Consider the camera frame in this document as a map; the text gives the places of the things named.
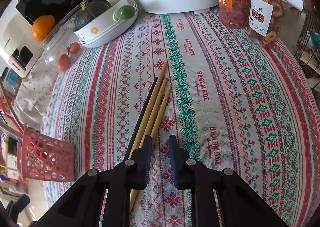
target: floor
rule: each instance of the floor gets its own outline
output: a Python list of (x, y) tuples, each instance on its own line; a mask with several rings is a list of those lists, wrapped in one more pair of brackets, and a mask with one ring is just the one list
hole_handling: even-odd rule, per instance
[(30, 222), (38, 221), (48, 210), (42, 185), (42, 181), (29, 179), (28, 196), (30, 198), (30, 203), (25, 208), (25, 213)]
[[(301, 30), (303, 28), (303, 24), (304, 19), (301, 18), (300, 15), (294, 13), (290, 9), (287, 9), (283, 18), (283, 25), (281, 27), (279, 38), (284, 42), (284, 44), (288, 47), (288, 49), (293, 55), (296, 53), (297, 50), (296, 44), (300, 36)], [(312, 90), (312, 92), (320, 109), (320, 84), (318, 84), (319, 79), (313, 78), (313, 76), (311, 76), (311, 78), (308, 79), (308, 83), (310, 88), (313, 88), (317, 85), (315, 89)]]

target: stacked white plates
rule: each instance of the stacked white plates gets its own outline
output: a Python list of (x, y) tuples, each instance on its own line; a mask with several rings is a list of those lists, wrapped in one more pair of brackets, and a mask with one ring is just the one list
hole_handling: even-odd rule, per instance
[(128, 0), (129, 4), (134, 7), (136, 13), (134, 17), (128, 20), (119, 20), (113, 25), (111, 25), (108, 29), (97, 35), (96, 37), (90, 40), (80, 40), (81, 45), (87, 48), (95, 48), (100, 47), (106, 43), (111, 42), (121, 34), (123, 34), (129, 27), (134, 23), (138, 16), (138, 7), (135, 0)]

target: metal wire rack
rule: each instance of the metal wire rack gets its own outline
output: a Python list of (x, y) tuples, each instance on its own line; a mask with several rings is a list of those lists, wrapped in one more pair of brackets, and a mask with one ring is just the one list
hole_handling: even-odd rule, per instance
[(305, 11), (306, 19), (294, 55), (300, 64), (320, 109), (320, 19), (318, 13)]

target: wooden chopstick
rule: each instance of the wooden chopstick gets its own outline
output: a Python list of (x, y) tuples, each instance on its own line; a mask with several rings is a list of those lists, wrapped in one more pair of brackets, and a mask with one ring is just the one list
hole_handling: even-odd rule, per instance
[(151, 115), (150, 115), (148, 124), (147, 124), (147, 126), (146, 126), (146, 129), (145, 129), (145, 131), (144, 131), (142, 140), (141, 140), (141, 142), (140, 142), (139, 148), (141, 148), (142, 145), (143, 145), (144, 137), (147, 136), (147, 135), (150, 135), (150, 133), (151, 133), (152, 126), (153, 126), (153, 123), (155, 122), (155, 119), (156, 119), (156, 116), (157, 116), (157, 112), (158, 112), (158, 109), (159, 109), (159, 106), (160, 106), (161, 98), (162, 98), (162, 95), (163, 95), (163, 93), (164, 93), (164, 90), (165, 90), (165, 86), (166, 86), (166, 85), (167, 85), (167, 79), (164, 79), (163, 82), (162, 82), (161, 88), (160, 88), (160, 90), (159, 90), (159, 94), (158, 94), (158, 96), (157, 96), (155, 105), (153, 106), (153, 109), (152, 109), (152, 112), (151, 112)]
[(151, 95), (152, 95), (152, 93), (153, 93), (153, 90), (154, 90), (154, 88), (155, 88), (155, 86), (156, 86), (157, 80), (158, 80), (158, 77), (155, 77), (155, 79), (154, 79), (154, 81), (153, 81), (153, 83), (152, 83), (152, 86), (151, 86), (151, 88), (150, 88), (149, 94), (148, 94), (148, 96), (147, 96), (147, 98), (146, 98), (146, 101), (144, 102), (144, 105), (143, 105), (143, 108), (142, 108), (142, 110), (141, 110), (141, 112), (140, 112), (140, 115), (139, 115), (137, 124), (136, 124), (136, 126), (134, 127), (134, 130), (133, 130), (133, 133), (132, 133), (132, 136), (131, 136), (129, 145), (128, 145), (128, 147), (127, 147), (127, 151), (125, 152), (124, 159), (123, 159), (124, 161), (127, 160), (127, 159), (129, 159), (129, 155), (130, 155), (130, 153), (131, 153), (134, 140), (135, 140), (135, 138), (136, 138), (136, 136), (137, 136), (139, 127), (140, 127), (140, 125), (141, 125), (142, 118), (143, 118), (143, 116), (144, 116), (144, 113), (146, 112), (147, 106), (148, 106), (148, 104), (149, 104), (149, 101), (150, 101)]
[(162, 67), (162, 70), (160, 71), (160, 74), (159, 74), (159, 77), (158, 77), (158, 80), (156, 82), (156, 85), (155, 85), (155, 88), (151, 94), (151, 98), (150, 98), (150, 101), (148, 103), (148, 106), (147, 106), (147, 109), (146, 109), (146, 112), (144, 113), (144, 116), (142, 118), (142, 121), (141, 121), (141, 124), (140, 124), (140, 127), (138, 129), (138, 133), (137, 133), (137, 136), (134, 140), (134, 143), (133, 143), (133, 146), (132, 146), (132, 149), (131, 149), (131, 152), (130, 152), (130, 155), (129, 157), (131, 157), (132, 155), (132, 152), (133, 150), (137, 149), (139, 146), (140, 146), (140, 142), (142, 140), (142, 136), (144, 134), (144, 131), (146, 129), (146, 126), (147, 126), (147, 123), (149, 121), (149, 118), (150, 118), (150, 114), (151, 114), (151, 111), (153, 109), (153, 106), (155, 104), (155, 101), (156, 101), (156, 97), (158, 96), (158, 92), (159, 92), (159, 89), (160, 89), (160, 85), (162, 83), (162, 79), (164, 77), (164, 73), (167, 69), (167, 62), (164, 63), (163, 67)]
[[(159, 109), (159, 112), (158, 112), (158, 115), (157, 115), (157, 118), (156, 118), (156, 122), (154, 123), (152, 131), (151, 131), (151, 138), (152, 138), (152, 144), (153, 145), (154, 145), (154, 143), (156, 141), (157, 132), (159, 130), (159, 126), (160, 126), (161, 120), (162, 120), (163, 115), (164, 115), (164, 110), (165, 110), (165, 107), (167, 105), (167, 101), (168, 101), (168, 98), (169, 98), (169, 95), (170, 95), (170, 92), (171, 92), (171, 88), (172, 88), (172, 85), (169, 84), (168, 88), (167, 88), (167, 90), (165, 92), (162, 104), (160, 106), (160, 109)], [(131, 190), (131, 192), (130, 192), (130, 212), (132, 210), (132, 207), (133, 207), (133, 204), (134, 204), (134, 201), (135, 201), (137, 195), (138, 195), (138, 190)]]
[(168, 101), (168, 98), (169, 98), (169, 95), (170, 95), (170, 92), (171, 92), (171, 88), (172, 88), (172, 84), (169, 84), (168, 88), (167, 88), (167, 90), (165, 92), (162, 104), (160, 106), (160, 109), (159, 109), (159, 112), (158, 112), (158, 115), (157, 115), (157, 118), (156, 118), (156, 122), (154, 123), (152, 131), (151, 131), (151, 138), (152, 138), (152, 144), (153, 145), (154, 145), (154, 143), (156, 141), (156, 136), (157, 136), (157, 133), (158, 133), (158, 130), (159, 130), (159, 126), (160, 126), (161, 120), (162, 120), (163, 115), (164, 115), (164, 110), (165, 110), (165, 107), (167, 105), (167, 101)]

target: patterned tablecloth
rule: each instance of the patterned tablecloth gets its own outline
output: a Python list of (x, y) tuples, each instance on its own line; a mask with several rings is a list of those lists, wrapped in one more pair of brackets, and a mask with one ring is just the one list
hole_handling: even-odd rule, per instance
[[(280, 40), (261, 48), (223, 26), (217, 8), (146, 13), (58, 76), (45, 133), (76, 144), (76, 176), (122, 161), (165, 61), (172, 95), (131, 226), (191, 226), (191, 192), (172, 183), (171, 134), (209, 168), (233, 168), (289, 226), (304, 226), (320, 202), (320, 115), (307, 80)], [(70, 186), (46, 182), (48, 204)]]

